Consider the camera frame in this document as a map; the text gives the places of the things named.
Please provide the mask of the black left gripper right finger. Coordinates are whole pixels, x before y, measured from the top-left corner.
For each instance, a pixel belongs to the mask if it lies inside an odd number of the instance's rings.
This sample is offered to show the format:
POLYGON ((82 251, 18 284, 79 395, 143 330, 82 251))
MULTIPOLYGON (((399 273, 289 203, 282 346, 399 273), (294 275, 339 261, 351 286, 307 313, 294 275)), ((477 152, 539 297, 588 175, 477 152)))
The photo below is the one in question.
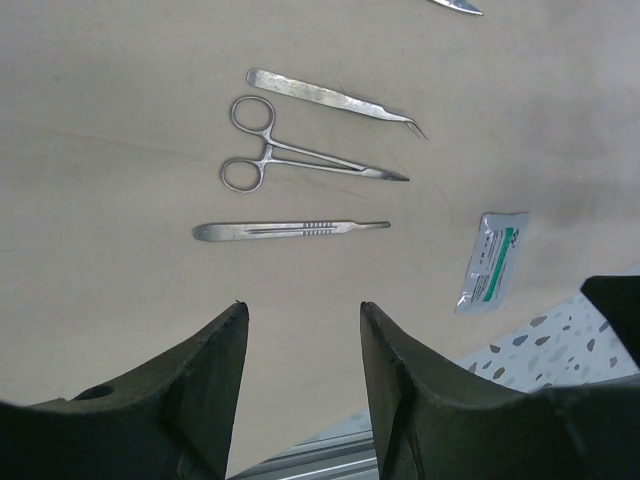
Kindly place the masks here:
POLYGON ((360 307, 363 367, 382 479, 636 479, 639 385, 485 380, 360 307))

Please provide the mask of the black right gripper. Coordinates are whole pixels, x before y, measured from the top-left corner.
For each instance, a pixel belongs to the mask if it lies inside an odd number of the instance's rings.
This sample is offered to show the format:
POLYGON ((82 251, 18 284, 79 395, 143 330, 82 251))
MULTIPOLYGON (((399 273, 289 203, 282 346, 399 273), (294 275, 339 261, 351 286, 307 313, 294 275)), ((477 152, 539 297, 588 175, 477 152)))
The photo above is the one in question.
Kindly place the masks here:
POLYGON ((593 276, 583 283, 581 293, 609 322, 636 366, 639 366, 640 277, 593 276))

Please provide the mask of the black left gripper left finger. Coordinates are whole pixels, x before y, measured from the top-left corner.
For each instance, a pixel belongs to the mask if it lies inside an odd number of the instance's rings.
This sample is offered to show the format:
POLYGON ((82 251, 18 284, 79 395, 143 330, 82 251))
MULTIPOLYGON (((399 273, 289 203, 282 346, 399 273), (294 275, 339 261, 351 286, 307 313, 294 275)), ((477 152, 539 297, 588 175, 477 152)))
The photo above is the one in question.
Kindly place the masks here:
POLYGON ((236 302, 72 399, 2 403, 2 478, 225 478, 248 333, 248 307, 236 302))

